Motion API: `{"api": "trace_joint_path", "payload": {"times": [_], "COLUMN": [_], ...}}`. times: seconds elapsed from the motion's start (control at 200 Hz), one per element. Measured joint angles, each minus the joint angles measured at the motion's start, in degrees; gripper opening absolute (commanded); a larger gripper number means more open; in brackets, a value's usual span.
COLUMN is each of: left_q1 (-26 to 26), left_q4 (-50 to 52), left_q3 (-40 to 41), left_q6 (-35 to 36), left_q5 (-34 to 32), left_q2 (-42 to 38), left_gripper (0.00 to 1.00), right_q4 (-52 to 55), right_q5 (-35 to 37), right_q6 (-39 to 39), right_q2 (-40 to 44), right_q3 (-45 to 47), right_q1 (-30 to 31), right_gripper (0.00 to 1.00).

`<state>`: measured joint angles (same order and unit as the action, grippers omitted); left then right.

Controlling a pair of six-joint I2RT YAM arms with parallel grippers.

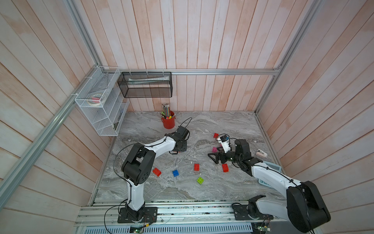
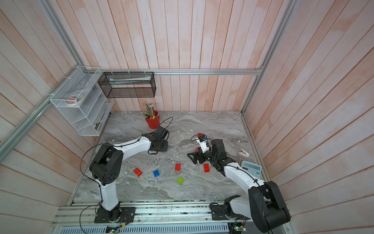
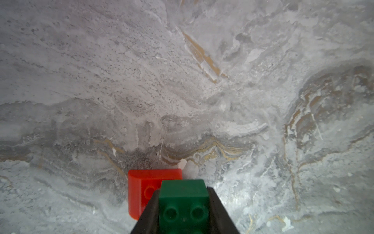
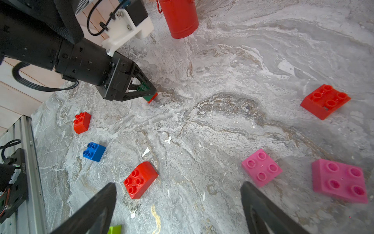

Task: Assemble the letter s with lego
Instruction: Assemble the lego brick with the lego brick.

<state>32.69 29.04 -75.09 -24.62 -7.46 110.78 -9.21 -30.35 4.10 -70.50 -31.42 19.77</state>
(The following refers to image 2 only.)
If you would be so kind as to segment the blue lego brick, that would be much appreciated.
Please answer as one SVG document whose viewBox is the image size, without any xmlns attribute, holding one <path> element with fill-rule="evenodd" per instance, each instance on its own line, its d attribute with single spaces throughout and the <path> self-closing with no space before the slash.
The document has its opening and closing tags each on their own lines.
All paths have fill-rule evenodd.
<svg viewBox="0 0 374 234">
<path fill-rule="evenodd" d="M 159 170 L 155 170 L 155 171 L 153 171 L 153 175 L 154 175 L 154 177 L 158 177 L 158 176 L 160 176 L 160 172 L 159 172 Z"/>
</svg>

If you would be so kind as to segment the lime lego brick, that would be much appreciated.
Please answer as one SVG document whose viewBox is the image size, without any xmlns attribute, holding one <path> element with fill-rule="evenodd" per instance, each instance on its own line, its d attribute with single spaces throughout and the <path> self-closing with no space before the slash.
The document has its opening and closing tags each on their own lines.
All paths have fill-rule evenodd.
<svg viewBox="0 0 374 234">
<path fill-rule="evenodd" d="M 183 184 L 184 179 L 183 179 L 182 177 L 179 177 L 179 178 L 177 179 L 177 182 L 178 182 L 179 184 Z"/>
</svg>

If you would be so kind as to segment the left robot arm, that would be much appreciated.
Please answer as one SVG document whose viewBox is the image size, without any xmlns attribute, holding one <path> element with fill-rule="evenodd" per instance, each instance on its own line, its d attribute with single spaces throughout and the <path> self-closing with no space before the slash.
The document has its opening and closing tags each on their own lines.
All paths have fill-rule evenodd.
<svg viewBox="0 0 374 234">
<path fill-rule="evenodd" d="M 92 160 L 89 170 L 100 189 L 101 202 L 99 214 L 109 222 L 120 218 L 121 207 L 116 193 L 116 179 L 122 162 L 138 153 L 151 155 L 168 150 L 169 131 L 161 126 L 151 133 L 120 144 L 104 143 Z"/>
</svg>

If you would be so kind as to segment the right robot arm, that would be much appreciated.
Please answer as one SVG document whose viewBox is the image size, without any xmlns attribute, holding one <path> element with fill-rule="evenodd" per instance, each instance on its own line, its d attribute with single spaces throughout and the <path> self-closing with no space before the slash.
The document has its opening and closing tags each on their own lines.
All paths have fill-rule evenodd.
<svg viewBox="0 0 374 234">
<path fill-rule="evenodd" d="M 276 183 L 258 179 L 242 168 L 227 155 L 221 139 L 197 134 L 191 140 L 199 143 L 197 150 L 188 154 L 194 164 L 209 162 L 248 195 L 247 198 L 240 195 L 228 197 L 222 205 L 212 203 L 210 209 L 214 220 L 248 218 L 262 233 L 290 222 L 291 215 Z"/>
</svg>

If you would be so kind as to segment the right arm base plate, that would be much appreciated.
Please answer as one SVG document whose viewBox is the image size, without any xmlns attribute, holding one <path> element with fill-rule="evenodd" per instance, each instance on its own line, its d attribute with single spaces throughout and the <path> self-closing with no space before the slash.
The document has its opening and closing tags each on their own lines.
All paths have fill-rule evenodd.
<svg viewBox="0 0 374 234">
<path fill-rule="evenodd" d="M 211 203 L 209 205 L 213 220 L 231 220 L 246 218 L 244 215 L 235 214 L 232 209 L 225 203 L 220 205 L 218 203 Z"/>
</svg>

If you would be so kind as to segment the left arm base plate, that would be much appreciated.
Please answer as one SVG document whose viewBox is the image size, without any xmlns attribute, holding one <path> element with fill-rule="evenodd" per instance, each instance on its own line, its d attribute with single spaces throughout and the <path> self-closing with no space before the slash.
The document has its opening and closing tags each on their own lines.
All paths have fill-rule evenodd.
<svg viewBox="0 0 374 234">
<path fill-rule="evenodd" d="M 115 207 L 107 211 L 101 206 L 95 216 L 94 223 L 131 223 L 134 221 L 135 207 Z"/>
</svg>

